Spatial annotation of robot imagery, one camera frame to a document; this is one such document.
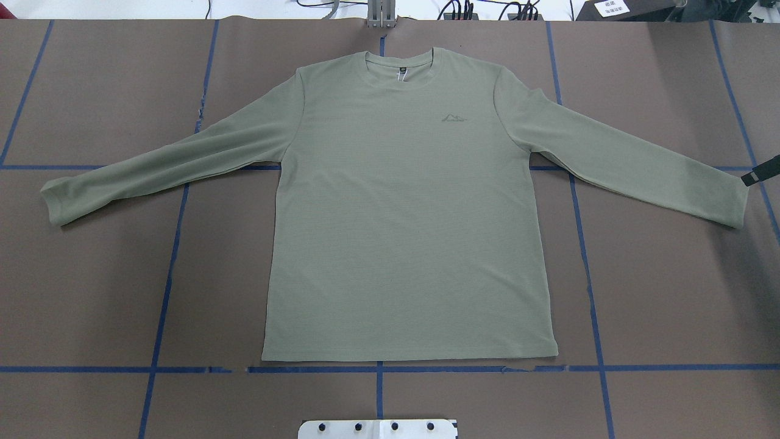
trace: shirt body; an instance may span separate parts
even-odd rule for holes
[[[599,187],[742,226],[739,178],[441,48],[301,67],[201,133],[42,192],[51,221],[66,223],[277,161],[263,360],[546,357],[558,347],[531,152]]]

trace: mountain logo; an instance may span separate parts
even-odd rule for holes
[[[467,119],[464,119],[460,116],[456,116],[454,114],[448,114],[447,117],[441,120],[442,122],[466,122]]]

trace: sleeve cuff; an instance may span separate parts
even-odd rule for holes
[[[46,183],[41,189],[41,195],[46,201],[46,206],[48,207],[49,222],[55,226],[62,226],[68,223],[68,221],[65,221],[65,219],[62,217],[62,201],[55,193],[55,182],[56,180]]]
[[[745,224],[745,211],[747,210],[747,195],[750,192],[750,188],[745,186],[742,181],[739,181],[739,210],[736,212],[736,218],[734,224],[729,224],[735,229],[741,229]]]

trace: cable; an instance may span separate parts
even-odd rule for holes
[[[737,4],[737,6],[734,8],[734,15],[729,20],[730,22],[738,23],[735,20],[738,20],[738,19],[742,18],[742,15],[744,15],[744,13],[747,12],[747,9],[742,10],[743,9],[743,5],[744,5],[744,3]],[[717,4],[716,9],[718,10],[718,12],[715,14],[715,17],[713,17],[713,20],[718,20],[720,18],[720,16],[724,12],[724,8],[723,8],[721,3]]]
[[[537,9],[536,5],[540,1],[541,0],[536,0],[536,2],[531,3],[531,1],[528,0],[528,3],[523,7],[523,12],[515,17],[515,20],[536,21],[539,18],[539,9]]]
[[[327,2],[327,3],[317,3],[316,5],[304,5],[303,3],[300,2],[300,0],[296,0],[296,3],[298,3],[298,6],[303,6],[304,8],[317,8],[319,6],[328,6],[328,5],[332,5],[333,4],[333,2]],[[366,2],[344,2],[344,1],[342,1],[341,3],[349,3],[350,5],[368,5],[368,3],[366,3]]]
[[[509,3],[504,3],[504,4],[505,4],[506,6],[504,6],[504,9],[502,9],[502,10],[501,10],[501,15],[500,15],[500,16],[498,16],[498,19],[499,19],[499,20],[500,20],[501,18],[503,18],[503,16],[504,16],[504,12],[506,12],[506,9],[507,9],[508,7],[510,7],[511,5],[515,5],[515,6],[517,6],[517,15],[518,15],[518,16],[520,15],[520,8],[522,8],[522,6],[521,6],[521,5],[520,5],[518,2],[509,2]]]
[[[439,16],[436,17],[436,20],[441,20],[441,17],[444,16],[444,11],[447,9],[447,6],[452,5],[452,19],[455,20],[456,14],[455,14],[455,4],[458,4],[458,14],[460,15],[460,0],[449,0],[443,8],[441,8],[441,11],[439,12]]]

